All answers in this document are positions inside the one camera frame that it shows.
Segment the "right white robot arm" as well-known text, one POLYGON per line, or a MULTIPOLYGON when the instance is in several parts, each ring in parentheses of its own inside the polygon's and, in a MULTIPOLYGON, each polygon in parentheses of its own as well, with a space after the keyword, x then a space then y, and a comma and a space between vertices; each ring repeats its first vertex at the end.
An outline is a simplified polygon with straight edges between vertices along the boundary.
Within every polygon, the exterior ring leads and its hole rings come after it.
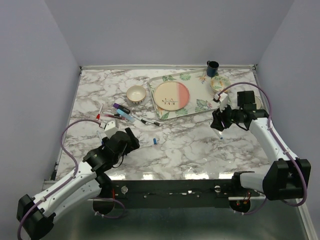
POLYGON ((262 193, 270 201, 306 199, 311 164, 307 159, 299 158, 284 143, 277 133, 270 115, 264 109, 258 109, 253 91, 238 92, 238 108, 229 105, 225 93, 215 94, 213 100, 219 104, 212 113, 212 129, 222 132, 231 125, 237 125, 251 132, 260 143, 270 162, 265 173, 252 171, 237 172, 230 183, 230 191, 241 196, 248 189, 262 193))

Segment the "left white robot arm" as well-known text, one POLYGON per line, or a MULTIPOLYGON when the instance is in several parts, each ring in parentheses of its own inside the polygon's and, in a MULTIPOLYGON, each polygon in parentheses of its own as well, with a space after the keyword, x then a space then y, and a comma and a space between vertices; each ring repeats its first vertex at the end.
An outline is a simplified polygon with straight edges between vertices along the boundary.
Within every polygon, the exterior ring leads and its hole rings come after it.
POLYGON ((54 227, 62 213, 91 198, 114 197, 112 180, 106 171, 114 168, 123 157, 140 147, 139 140, 127 127, 106 136, 101 146, 90 150, 74 170, 51 187, 18 201, 18 239, 25 230, 32 240, 40 240, 54 227))

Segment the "pink red pen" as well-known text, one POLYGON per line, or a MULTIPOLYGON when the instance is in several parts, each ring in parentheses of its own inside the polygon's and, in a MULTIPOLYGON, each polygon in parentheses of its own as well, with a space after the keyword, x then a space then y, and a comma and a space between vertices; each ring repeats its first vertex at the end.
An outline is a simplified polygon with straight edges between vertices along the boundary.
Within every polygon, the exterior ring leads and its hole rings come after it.
POLYGON ((104 113, 102 116, 103 117, 108 117, 108 118, 114 118, 114 119, 124 119, 119 114, 107 114, 107 113, 104 113))

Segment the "light blue highlighter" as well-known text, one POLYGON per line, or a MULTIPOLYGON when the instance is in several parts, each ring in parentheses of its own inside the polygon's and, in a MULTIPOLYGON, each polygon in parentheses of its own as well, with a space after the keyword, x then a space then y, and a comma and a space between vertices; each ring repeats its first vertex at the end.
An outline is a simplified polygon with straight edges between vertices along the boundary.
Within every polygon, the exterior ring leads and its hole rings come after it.
POLYGON ((123 118, 125 118, 126 120, 128 120, 129 122, 131 123, 134 123, 135 122, 135 118, 130 116, 128 113, 125 113, 123 110, 121 109, 117 109, 116 112, 122 116, 123 118))

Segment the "blue cap thin marker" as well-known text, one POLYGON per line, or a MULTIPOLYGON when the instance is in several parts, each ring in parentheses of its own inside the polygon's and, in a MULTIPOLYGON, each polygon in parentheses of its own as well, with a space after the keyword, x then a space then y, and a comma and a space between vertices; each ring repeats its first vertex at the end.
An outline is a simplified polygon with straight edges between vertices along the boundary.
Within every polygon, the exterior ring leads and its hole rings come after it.
POLYGON ((100 132, 99 132, 98 130, 96 131, 96 134, 97 134, 97 136, 98 136, 98 138, 99 138, 99 140, 100 140, 101 144, 104 144, 104 142, 103 142, 103 138, 102 138, 102 136, 101 136, 101 134, 100 134, 100 132))

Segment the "purple highlighter black cap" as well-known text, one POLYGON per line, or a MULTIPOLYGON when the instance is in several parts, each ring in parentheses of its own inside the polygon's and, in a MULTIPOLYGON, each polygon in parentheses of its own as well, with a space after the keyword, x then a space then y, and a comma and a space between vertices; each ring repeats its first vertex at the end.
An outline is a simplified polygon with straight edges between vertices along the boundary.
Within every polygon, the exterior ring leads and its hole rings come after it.
POLYGON ((130 109, 128 109, 127 107, 124 107, 124 106, 122 106, 122 105, 120 105, 118 103, 114 103, 113 107, 116 108, 117 110, 123 111, 126 114, 130 114, 131 113, 130 109))

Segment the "floral yellow rimmed bowl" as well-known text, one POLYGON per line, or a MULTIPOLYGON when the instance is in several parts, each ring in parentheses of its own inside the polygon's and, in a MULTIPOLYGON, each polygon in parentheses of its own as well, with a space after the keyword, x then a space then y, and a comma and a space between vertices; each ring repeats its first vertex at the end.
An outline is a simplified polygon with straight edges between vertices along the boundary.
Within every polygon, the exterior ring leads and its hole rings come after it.
POLYGON ((222 91, 231 85, 228 77, 216 75, 210 81, 210 86, 215 93, 222 91))

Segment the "floral rectangular serving tray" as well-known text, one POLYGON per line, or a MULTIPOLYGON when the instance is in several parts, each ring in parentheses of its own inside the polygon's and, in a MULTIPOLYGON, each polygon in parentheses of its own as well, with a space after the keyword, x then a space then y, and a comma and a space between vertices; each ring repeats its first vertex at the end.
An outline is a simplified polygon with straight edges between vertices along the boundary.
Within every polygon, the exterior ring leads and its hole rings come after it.
POLYGON ((211 79, 212 77, 207 76, 205 68, 152 78, 148 82, 148 87, 157 117, 160 120, 170 120, 218 108, 219 104, 214 102, 214 95, 217 92, 211 88, 211 79), (168 81, 180 82, 188 88, 190 99, 185 107, 176 111, 167 111, 156 105, 153 93, 156 87, 168 81))

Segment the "teal rimmed white bowl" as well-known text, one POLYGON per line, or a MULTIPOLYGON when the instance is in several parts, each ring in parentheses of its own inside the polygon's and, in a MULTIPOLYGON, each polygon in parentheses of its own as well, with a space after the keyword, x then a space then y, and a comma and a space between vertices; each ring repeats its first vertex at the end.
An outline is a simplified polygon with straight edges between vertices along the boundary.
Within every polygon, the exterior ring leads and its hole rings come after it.
POLYGON ((262 107, 262 102, 261 102, 261 100, 260 100, 257 96, 254 96, 254 99, 255 99, 256 109, 257 109, 257 110, 260 110, 261 107, 262 107))

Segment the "red cap whiteboard marker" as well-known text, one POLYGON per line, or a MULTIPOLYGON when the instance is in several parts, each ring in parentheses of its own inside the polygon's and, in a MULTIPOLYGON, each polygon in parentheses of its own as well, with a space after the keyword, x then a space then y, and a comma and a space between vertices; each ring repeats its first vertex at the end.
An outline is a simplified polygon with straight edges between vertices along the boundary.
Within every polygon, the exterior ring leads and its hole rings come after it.
POLYGON ((97 120, 99 120, 100 117, 101 117, 101 112, 102 112, 103 106, 104 106, 104 104, 102 103, 101 106, 100 106, 100 108, 99 108, 99 111, 98 111, 98 113, 97 113, 97 115, 96 115, 96 119, 97 119, 97 120))

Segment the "white bowl blue stripes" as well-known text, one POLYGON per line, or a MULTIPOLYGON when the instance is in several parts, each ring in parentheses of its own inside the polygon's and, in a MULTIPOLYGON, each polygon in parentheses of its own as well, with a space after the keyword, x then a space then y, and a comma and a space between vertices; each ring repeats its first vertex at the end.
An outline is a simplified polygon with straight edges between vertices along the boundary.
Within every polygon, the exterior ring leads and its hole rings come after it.
POLYGON ((142 85, 134 85, 126 91, 126 97, 132 104, 138 105, 146 99, 147 91, 142 85))

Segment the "cream and pink plate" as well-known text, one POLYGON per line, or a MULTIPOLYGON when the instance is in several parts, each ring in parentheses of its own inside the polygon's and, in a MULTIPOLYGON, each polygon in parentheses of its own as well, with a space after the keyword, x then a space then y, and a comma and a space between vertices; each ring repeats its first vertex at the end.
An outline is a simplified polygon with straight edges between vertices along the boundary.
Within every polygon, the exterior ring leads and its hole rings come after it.
POLYGON ((155 88, 153 100, 166 111, 177 111, 189 103, 190 92, 181 82, 166 81, 155 88))

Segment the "dark blue mug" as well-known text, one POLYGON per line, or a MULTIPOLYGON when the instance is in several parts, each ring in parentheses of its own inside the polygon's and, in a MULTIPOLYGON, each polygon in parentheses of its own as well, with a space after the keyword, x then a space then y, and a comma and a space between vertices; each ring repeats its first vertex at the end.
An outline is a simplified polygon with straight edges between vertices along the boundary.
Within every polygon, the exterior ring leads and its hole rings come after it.
POLYGON ((219 63, 216 62, 216 61, 211 61, 211 60, 208 60, 207 61, 207 69, 206 69, 206 75, 208 77, 214 77, 219 69, 219 63))

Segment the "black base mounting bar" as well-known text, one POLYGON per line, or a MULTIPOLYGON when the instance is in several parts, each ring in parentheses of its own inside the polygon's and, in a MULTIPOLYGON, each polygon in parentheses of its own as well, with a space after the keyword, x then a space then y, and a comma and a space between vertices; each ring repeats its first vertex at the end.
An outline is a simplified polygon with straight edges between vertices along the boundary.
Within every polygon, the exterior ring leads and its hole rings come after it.
POLYGON ((127 209, 228 208, 230 201, 258 197, 235 187, 231 179, 113 180, 98 188, 98 198, 112 198, 127 209))

